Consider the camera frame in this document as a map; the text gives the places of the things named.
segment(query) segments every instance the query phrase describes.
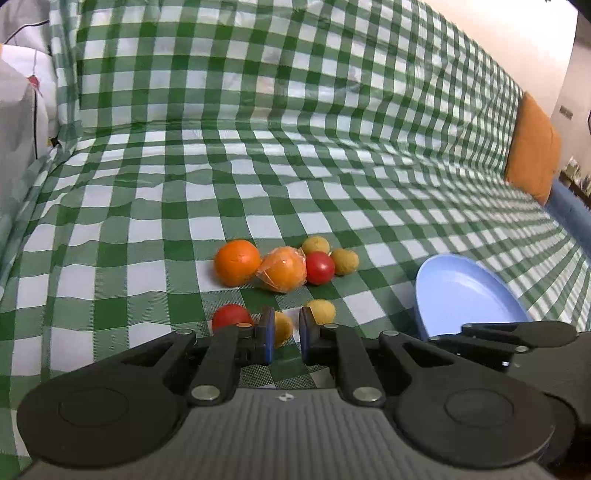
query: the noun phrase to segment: blue plastic dish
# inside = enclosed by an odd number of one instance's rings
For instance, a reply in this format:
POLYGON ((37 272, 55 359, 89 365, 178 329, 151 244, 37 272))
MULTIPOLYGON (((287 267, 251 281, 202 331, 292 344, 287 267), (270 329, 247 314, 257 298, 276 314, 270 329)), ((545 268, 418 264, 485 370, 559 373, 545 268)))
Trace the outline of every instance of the blue plastic dish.
POLYGON ((429 258, 418 270, 415 297, 424 340, 459 333, 465 323, 531 321, 499 277, 460 255, 429 258))

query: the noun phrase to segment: orange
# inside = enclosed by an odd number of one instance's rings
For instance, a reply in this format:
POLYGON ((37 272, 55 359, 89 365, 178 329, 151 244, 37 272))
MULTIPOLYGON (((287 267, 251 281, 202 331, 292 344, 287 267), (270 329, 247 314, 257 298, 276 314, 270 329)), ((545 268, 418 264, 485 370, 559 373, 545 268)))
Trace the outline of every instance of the orange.
POLYGON ((276 248, 262 259, 256 276, 271 290, 287 293, 306 282, 306 258, 293 247, 276 248))
POLYGON ((261 264, 261 254, 246 240, 232 240, 217 251, 213 268, 228 287, 244 285, 261 264))

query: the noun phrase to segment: metal pin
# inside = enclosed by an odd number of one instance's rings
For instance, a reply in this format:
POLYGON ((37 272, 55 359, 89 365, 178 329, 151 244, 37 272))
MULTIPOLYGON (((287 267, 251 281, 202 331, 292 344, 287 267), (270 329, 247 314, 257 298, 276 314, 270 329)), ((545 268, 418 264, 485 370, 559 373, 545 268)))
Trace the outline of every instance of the metal pin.
POLYGON ((191 395, 197 400, 213 401, 220 396, 220 391, 213 385, 198 385, 191 390, 191 395))
POLYGON ((374 387, 358 387, 353 390, 353 396, 359 401, 372 402, 379 400, 382 393, 374 387))

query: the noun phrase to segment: red tomato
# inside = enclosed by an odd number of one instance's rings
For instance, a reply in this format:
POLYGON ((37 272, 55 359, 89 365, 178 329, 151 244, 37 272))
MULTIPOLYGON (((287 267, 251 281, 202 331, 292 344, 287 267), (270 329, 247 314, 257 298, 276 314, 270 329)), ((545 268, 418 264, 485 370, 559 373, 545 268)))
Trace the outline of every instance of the red tomato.
POLYGON ((218 328, 235 325, 236 323, 252 324, 251 314, 241 305, 228 303, 228 305, 219 307, 216 313, 213 314, 212 330, 215 332, 218 328))
POLYGON ((306 255, 306 280, 314 285, 329 282, 335 276, 335 262, 324 252, 306 255))

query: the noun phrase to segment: yellow ball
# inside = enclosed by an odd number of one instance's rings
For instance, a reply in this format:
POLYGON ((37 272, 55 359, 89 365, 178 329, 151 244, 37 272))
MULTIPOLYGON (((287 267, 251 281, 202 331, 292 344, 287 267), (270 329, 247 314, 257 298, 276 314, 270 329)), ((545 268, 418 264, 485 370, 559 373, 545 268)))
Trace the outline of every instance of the yellow ball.
POLYGON ((336 309, 328 300, 311 300, 306 303, 306 306, 312 310, 312 315, 314 315, 314 320, 318 325, 334 322, 336 309))
POLYGON ((275 312, 275 347, 280 346, 294 333, 291 319, 283 312, 275 312))
POLYGON ((301 249, 305 255, 310 255, 312 252, 324 252, 327 254, 330 252, 330 245, 328 240, 323 236, 311 236, 301 245, 301 249))
POLYGON ((359 257, 352 250, 337 248, 330 257, 335 262, 335 273, 337 275, 348 275, 359 268, 359 257))

